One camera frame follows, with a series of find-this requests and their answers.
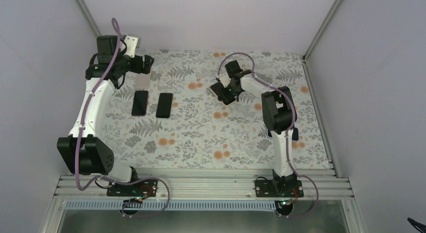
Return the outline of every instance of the white ring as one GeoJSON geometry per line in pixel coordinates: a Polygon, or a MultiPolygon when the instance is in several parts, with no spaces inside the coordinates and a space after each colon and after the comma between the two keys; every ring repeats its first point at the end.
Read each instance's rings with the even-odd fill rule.
{"type": "Polygon", "coordinates": [[[166,83],[166,82],[169,82],[172,79],[172,77],[169,74],[164,74],[161,76],[160,79],[162,82],[166,83]]]}

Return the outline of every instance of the white wall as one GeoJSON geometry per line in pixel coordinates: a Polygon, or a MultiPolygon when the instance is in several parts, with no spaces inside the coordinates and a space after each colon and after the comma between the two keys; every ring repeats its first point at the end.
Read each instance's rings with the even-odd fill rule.
{"type": "Polygon", "coordinates": [[[368,232],[426,224],[426,0],[344,0],[309,58],[368,232]]]}
{"type": "Polygon", "coordinates": [[[149,49],[304,55],[334,0],[84,0],[101,33],[111,17],[149,49]]]}
{"type": "Polygon", "coordinates": [[[74,0],[0,0],[0,232],[39,232],[96,52],[74,0]]]}

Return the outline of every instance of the floral tablecloth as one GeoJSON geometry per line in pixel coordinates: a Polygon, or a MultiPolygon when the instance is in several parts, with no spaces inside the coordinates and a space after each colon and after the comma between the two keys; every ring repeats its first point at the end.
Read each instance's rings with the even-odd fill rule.
{"type": "MultiPolygon", "coordinates": [[[[261,101],[243,92],[240,102],[227,106],[209,87],[216,82],[220,62],[228,51],[139,51],[155,58],[151,70],[148,110],[131,116],[135,79],[127,73],[105,109],[102,140],[116,159],[144,168],[272,169],[272,140],[262,121],[261,101]],[[159,90],[162,74],[172,76],[173,88],[159,90]],[[174,94],[169,119],[157,119],[158,96],[174,94]]],[[[255,72],[275,86],[290,88],[300,139],[292,142],[293,162],[299,169],[329,168],[300,56],[250,52],[255,72]]],[[[251,61],[235,56],[244,69],[251,61]]]]}

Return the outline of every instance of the gray floor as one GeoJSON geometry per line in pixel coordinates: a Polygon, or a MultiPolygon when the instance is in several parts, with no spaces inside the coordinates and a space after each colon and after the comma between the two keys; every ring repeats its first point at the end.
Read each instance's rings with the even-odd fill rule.
{"type": "MultiPolygon", "coordinates": [[[[293,214],[308,210],[312,202],[299,201],[293,214]]],[[[303,218],[278,218],[269,212],[247,211],[165,211],[147,219],[123,218],[118,211],[68,210],[62,233],[86,232],[348,232],[340,201],[320,201],[303,218]]]]}

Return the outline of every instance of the floral pattern surface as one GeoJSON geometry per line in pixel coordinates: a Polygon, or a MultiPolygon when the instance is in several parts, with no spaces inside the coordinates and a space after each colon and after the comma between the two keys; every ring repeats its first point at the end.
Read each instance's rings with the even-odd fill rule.
{"type": "MultiPolygon", "coordinates": [[[[272,169],[272,139],[263,124],[261,101],[243,92],[239,102],[225,106],[210,91],[221,61],[230,53],[138,51],[155,58],[146,89],[147,114],[131,115],[138,75],[129,72],[123,87],[114,92],[105,109],[102,140],[114,150],[115,157],[144,168],[272,169]],[[163,74],[171,76],[166,87],[159,84],[163,74]],[[155,117],[162,92],[173,93],[168,119],[155,117]]],[[[299,141],[292,142],[296,168],[329,168],[300,56],[249,54],[260,78],[291,90],[299,129],[299,141]]],[[[231,60],[238,60],[243,69],[251,69],[251,61],[244,56],[231,60]]]]}

